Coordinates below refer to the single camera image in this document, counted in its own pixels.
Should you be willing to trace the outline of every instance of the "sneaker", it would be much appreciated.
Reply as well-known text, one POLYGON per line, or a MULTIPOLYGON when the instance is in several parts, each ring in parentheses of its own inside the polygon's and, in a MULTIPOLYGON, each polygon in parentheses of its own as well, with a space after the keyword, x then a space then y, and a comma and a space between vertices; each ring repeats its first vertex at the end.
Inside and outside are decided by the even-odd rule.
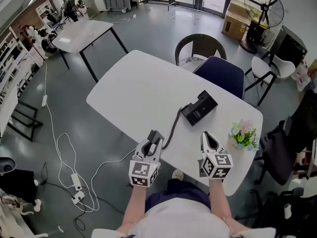
POLYGON ((176 170, 174 170, 174 172, 172 174, 172 179, 183 180, 184 179, 184 173, 181 172, 180 170, 176 169, 176 170))
POLYGON ((42 202, 39 199, 35 200, 35 206, 34 206, 35 212, 39 212, 41 210, 41 204, 42 204, 42 202))

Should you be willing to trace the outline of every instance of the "gray concrete floor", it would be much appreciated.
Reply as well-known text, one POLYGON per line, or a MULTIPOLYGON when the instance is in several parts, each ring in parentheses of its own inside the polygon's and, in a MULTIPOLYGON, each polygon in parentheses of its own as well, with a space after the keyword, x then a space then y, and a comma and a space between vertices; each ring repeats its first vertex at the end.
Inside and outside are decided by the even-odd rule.
MULTIPOLYGON (((167 12, 165 5, 147 4, 126 14, 102 13, 95 19, 120 22, 122 18, 132 17, 133 14, 137 15, 135 20, 114 25, 115 31, 129 51, 141 50, 175 63, 174 51, 177 43, 187 35, 204 33, 214 36, 222 43, 228 61, 244 71, 251 66, 253 55, 245 52, 238 41, 221 34, 223 19, 216 16, 181 7, 171 7, 170 12, 167 12)), ((181 53, 181 57, 189 56, 189 50, 190 47, 187 47, 181 53)), ((98 78, 125 55, 110 32, 87 48, 85 54, 98 78)), ((79 54, 66 54, 66 58, 70 70, 67 70, 59 54, 48 60, 48 104, 53 115, 55 135, 63 132, 69 134, 77 152, 77 172, 90 184, 90 179, 101 162, 121 159, 136 146, 136 143, 88 106, 86 97, 95 82, 79 54)), ((0 152, 2 156, 14 158, 17 168, 34 171, 38 179, 44 162, 47 162, 49 181, 59 184, 57 175, 60 161, 55 150, 50 116, 46 108, 41 108, 44 77, 45 67, 42 66, 21 96, 21 100, 39 108, 38 119, 44 125, 37 129, 33 143, 8 128, 3 136, 0 152)), ((252 74, 248 74, 246 86, 253 81, 252 74)), ((259 86, 259 94, 262 95, 263 92, 264 88, 259 86)), ((257 103, 256 88, 246 92, 245 101, 254 105, 257 103)), ((287 115, 293 114, 298 103, 294 81, 289 79, 274 84, 259 107, 264 116, 263 133, 273 129, 287 115)), ((73 166, 74 154, 67 138, 60 140, 59 149, 64 161, 73 166)), ((131 194, 131 188, 126 186, 129 183, 129 160, 130 158, 127 158, 120 163, 105 164, 94 180, 97 195, 111 202, 120 211, 125 210, 131 194)), ((269 191, 283 189, 269 174, 266 174, 261 185, 254 186, 253 182, 261 172, 260 166, 261 162, 253 163, 239 189, 233 196, 228 197, 233 216, 245 215, 256 210, 256 200, 249 193, 251 188, 258 189, 263 199, 269 191)), ((172 171, 173 167, 163 163, 161 173, 149 194, 164 189, 172 171)), ((61 180, 67 185, 71 185, 70 174, 70 170, 63 168, 61 180)), ((42 211, 28 216, 31 226, 37 233, 55 231, 59 225, 65 233, 54 237, 80 237, 73 227, 73 219, 81 212, 72 204, 69 194, 60 188, 47 185, 39 188, 38 197, 43 202, 42 211)), ((92 205, 87 196, 84 202, 92 205)), ((116 229, 122 217, 122 213, 100 201, 98 212, 87 213, 82 217, 86 223, 84 234, 90 237, 95 228, 116 229)))

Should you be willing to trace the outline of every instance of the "standing fan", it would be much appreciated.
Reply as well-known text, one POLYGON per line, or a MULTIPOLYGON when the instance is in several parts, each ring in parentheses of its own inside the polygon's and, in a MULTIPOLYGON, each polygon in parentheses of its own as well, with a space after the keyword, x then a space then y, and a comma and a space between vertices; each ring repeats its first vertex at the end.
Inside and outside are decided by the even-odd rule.
POLYGON ((264 30, 277 26, 284 17, 284 8, 280 0, 244 0, 244 6, 251 18, 246 39, 240 45, 246 51, 255 54, 264 30))

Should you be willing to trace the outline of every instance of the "chair backrest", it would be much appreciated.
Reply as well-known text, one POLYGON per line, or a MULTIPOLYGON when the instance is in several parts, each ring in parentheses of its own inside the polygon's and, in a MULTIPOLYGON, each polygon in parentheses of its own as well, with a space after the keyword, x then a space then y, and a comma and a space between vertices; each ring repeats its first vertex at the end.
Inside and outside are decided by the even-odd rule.
POLYGON ((295 152, 301 152, 317 138, 317 95, 308 90, 292 115, 292 125, 287 137, 295 152))
POLYGON ((234 64, 210 57, 193 73, 243 100, 245 76, 243 70, 234 64))
POLYGON ((286 79, 290 77, 295 71, 295 65, 291 61, 284 61, 275 55, 273 62, 278 68, 280 75, 277 75, 277 77, 280 79, 286 79))
POLYGON ((216 51, 218 51, 220 54, 220 57, 222 59, 227 60, 226 51, 224 50, 221 43, 218 40, 216 40, 214 37, 206 35, 206 34, 192 34, 185 37, 177 44, 175 49, 176 65, 179 64, 179 54, 182 48, 185 45, 189 44, 190 42, 193 42, 193 49, 192 49, 191 56, 196 54, 196 55, 209 58, 211 56, 214 56, 216 51))

